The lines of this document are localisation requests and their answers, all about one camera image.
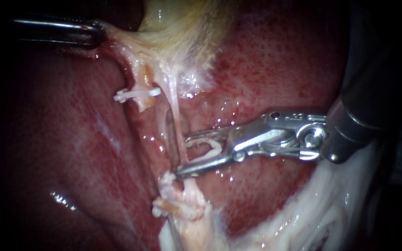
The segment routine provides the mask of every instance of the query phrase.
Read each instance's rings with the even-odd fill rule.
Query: metal grasper jaw
[[[246,124],[186,135],[186,142],[200,138],[225,140],[222,152],[210,159],[180,165],[178,178],[198,177],[243,162],[252,155],[287,156],[305,161],[320,158],[319,148],[328,136],[326,116],[302,112],[273,111]]]

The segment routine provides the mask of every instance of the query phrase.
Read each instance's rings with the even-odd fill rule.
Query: white plastic clip
[[[114,101],[119,103],[125,103],[128,99],[136,98],[136,97],[154,97],[161,93],[161,89],[156,87],[149,90],[136,90],[129,91],[128,89],[122,89],[118,91],[114,96]]]

